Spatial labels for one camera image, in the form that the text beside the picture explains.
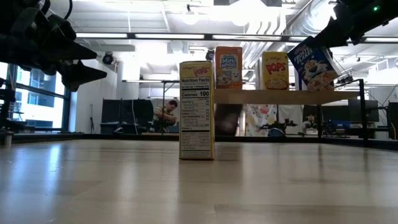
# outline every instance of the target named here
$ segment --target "yellow cereal box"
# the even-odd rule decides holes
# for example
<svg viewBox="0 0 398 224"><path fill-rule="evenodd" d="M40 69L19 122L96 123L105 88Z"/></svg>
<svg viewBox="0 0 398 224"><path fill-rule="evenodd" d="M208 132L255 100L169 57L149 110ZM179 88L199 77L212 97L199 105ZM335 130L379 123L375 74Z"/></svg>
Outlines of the yellow cereal box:
<svg viewBox="0 0 398 224"><path fill-rule="evenodd" d="M217 47L216 88L242 89L242 48Z"/></svg>
<svg viewBox="0 0 398 224"><path fill-rule="evenodd" d="M180 64L180 159L214 159L213 63Z"/></svg>
<svg viewBox="0 0 398 224"><path fill-rule="evenodd" d="M289 89L289 60L285 52L262 53L262 70L266 90Z"/></svg>

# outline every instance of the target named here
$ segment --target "ceiling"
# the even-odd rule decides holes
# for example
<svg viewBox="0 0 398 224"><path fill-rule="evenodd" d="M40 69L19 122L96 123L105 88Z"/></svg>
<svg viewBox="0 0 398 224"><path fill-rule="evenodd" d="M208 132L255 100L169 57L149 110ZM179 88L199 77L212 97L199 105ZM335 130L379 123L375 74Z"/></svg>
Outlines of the ceiling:
<svg viewBox="0 0 398 224"><path fill-rule="evenodd" d="M266 13L268 7L246 7L239 5L240 2L255 2L258 0L240 0L230 6L214 6L216 0L200 0L200 1L185 1L185 0L165 0L165 1L150 1L150 0L79 0L73 2L73 12L69 21L77 32L174 32L174 33L216 33L216 34L268 34L268 29L262 30L264 20L270 21L272 27L272 20L275 15ZM295 4L291 3L293 0L286 0L283 6L283 15L280 17L288 23L295 15L308 3L308 0L296 0ZM313 0L307 10L315 10L319 4L328 3L328 0ZM192 12L187 14L187 4L190 4ZM51 10L60 16L63 16L68 11L68 1L59 0L52 1ZM315 14L319 18L325 17L329 13L320 12ZM308 16L304 11L301 16L295 18L296 26L300 26L305 17ZM250 18L250 22L245 26L237 26L245 23L241 21L242 18ZM272 30L270 34L285 33L287 29ZM378 27L366 35L398 35L398 20L393 20L388 26ZM96 51L122 51L123 49L136 51L137 54L142 54L142 72L144 73L170 73L170 70L177 68L177 61L172 61L165 58L170 58L167 54L167 44L170 41L145 41L145 40L79 40L80 44L91 47ZM220 45L233 45L249 47L248 43L244 42L214 42L214 41L186 41L188 46L203 46L206 48L214 48ZM253 57L251 61L258 58L258 52L263 50L277 50L280 45L277 44L252 44L252 51L246 56ZM285 46L284 51L291 49L293 45ZM348 47L338 47L332 49L333 54L342 70L350 70L353 68L358 74L366 72L366 69L383 59L385 56L398 55L398 45L391 44L360 44L350 45ZM195 57L192 56L204 55L201 51L190 52L187 54L187 60Z"/></svg>

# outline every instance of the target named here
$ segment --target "orange cereal box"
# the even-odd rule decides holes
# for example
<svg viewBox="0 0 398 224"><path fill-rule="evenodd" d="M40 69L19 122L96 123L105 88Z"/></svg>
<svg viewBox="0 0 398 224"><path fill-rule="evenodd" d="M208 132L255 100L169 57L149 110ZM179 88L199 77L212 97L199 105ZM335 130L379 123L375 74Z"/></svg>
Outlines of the orange cereal box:
<svg viewBox="0 0 398 224"><path fill-rule="evenodd" d="M242 89L242 48L217 47L215 54L216 88Z"/></svg>
<svg viewBox="0 0 398 224"><path fill-rule="evenodd" d="M285 52L262 53L264 88L266 90L289 89L289 60Z"/></svg>

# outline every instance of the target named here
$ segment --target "wooden shelf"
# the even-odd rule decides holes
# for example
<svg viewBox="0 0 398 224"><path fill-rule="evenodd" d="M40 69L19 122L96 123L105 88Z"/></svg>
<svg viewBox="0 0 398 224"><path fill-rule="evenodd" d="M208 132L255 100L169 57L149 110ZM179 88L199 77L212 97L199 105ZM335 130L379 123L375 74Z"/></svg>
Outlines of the wooden shelf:
<svg viewBox="0 0 398 224"><path fill-rule="evenodd" d="M357 98L358 91L215 90L214 102L223 104L323 105Z"/></svg>

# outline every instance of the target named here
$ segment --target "computer monitor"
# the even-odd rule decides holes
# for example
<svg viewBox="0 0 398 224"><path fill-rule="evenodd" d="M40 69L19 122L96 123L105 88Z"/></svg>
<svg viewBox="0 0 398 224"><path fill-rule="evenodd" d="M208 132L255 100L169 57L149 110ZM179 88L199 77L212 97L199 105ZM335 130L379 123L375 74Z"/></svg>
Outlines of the computer monitor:
<svg viewBox="0 0 398 224"><path fill-rule="evenodd" d="M359 122L362 121L361 116L361 100L348 100L349 117L351 121ZM378 103L376 100L366 100L366 117L368 122L379 122L379 110Z"/></svg>

